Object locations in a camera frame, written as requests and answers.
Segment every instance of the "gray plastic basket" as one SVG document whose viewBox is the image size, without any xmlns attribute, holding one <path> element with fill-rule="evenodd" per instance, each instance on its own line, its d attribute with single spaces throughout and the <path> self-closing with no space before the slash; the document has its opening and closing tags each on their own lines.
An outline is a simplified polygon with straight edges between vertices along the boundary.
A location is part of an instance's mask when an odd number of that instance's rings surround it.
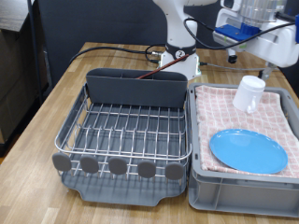
<svg viewBox="0 0 299 224">
<path fill-rule="evenodd" d="M 192 171 L 189 203 L 200 210 L 299 217 L 299 179 L 258 175 L 236 175 L 203 171 L 200 164 L 195 88 L 207 85 L 234 88 L 233 85 L 194 83 L 189 87 L 192 136 Z M 293 133 L 299 137 L 298 108 L 286 90 L 266 88 L 278 93 Z"/>
</svg>

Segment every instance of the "white mug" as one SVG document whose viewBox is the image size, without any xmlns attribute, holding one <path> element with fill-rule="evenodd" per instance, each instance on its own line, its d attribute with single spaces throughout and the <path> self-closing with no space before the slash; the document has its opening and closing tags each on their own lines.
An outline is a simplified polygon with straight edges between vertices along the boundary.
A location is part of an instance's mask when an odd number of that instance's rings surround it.
<svg viewBox="0 0 299 224">
<path fill-rule="evenodd" d="M 265 82 L 257 77 L 245 76 L 237 89 L 233 105 L 235 108 L 254 113 L 263 96 Z"/>
</svg>

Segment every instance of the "blue plate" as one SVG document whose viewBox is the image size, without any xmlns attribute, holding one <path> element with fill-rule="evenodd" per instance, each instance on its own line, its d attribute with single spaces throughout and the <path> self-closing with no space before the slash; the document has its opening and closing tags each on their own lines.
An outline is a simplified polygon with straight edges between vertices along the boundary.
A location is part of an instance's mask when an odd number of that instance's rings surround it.
<svg viewBox="0 0 299 224">
<path fill-rule="evenodd" d="M 224 164 L 253 174 L 275 174 L 288 164 L 288 155 L 280 144 L 248 130 L 218 132 L 209 141 L 209 146 Z"/>
</svg>

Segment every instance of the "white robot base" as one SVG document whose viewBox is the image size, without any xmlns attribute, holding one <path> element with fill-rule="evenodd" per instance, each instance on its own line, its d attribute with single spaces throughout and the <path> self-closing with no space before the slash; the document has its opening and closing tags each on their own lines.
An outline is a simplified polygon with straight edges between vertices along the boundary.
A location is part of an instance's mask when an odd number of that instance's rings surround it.
<svg viewBox="0 0 299 224">
<path fill-rule="evenodd" d="M 165 51 L 161 55 L 160 67 L 166 65 L 167 63 L 171 63 L 173 61 L 174 61 L 173 56 L 167 51 Z M 195 77 L 200 77 L 202 75 L 199 66 L 200 66 L 199 57 L 196 53 L 194 53 L 193 55 L 190 55 L 185 62 L 175 63 L 170 67 L 165 68 L 164 71 L 178 72 L 186 76 L 188 80 L 191 80 Z"/>
</svg>

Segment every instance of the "blue component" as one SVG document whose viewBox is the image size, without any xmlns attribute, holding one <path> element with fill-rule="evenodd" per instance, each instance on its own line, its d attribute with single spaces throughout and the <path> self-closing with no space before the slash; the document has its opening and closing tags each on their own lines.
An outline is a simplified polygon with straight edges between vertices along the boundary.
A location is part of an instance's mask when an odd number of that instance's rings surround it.
<svg viewBox="0 0 299 224">
<path fill-rule="evenodd" d="M 249 26 L 246 25 L 245 23 L 242 23 L 241 25 L 241 34 L 243 35 L 257 35 L 260 32 L 261 30 L 258 27 Z"/>
<path fill-rule="evenodd" d="M 296 16 L 296 42 L 299 44 L 299 15 Z"/>
<path fill-rule="evenodd" d="M 238 28 L 235 28 L 232 25 L 226 24 L 224 26 L 221 27 L 217 27 L 215 29 L 216 33 L 221 34 L 221 35 L 225 35 L 228 36 L 236 41 L 242 41 L 245 40 L 247 38 L 250 38 L 251 35 L 244 35 L 241 34 L 241 30 Z"/>
<path fill-rule="evenodd" d="M 226 24 L 224 26 L 217 27 L 215 31 L 218 34 L 228 36 L 236 41 L 242 41 L 260 33 L 261 30 L 257 27 L 248 26 L 242 23 L 241 29 Z"/>
</svg>

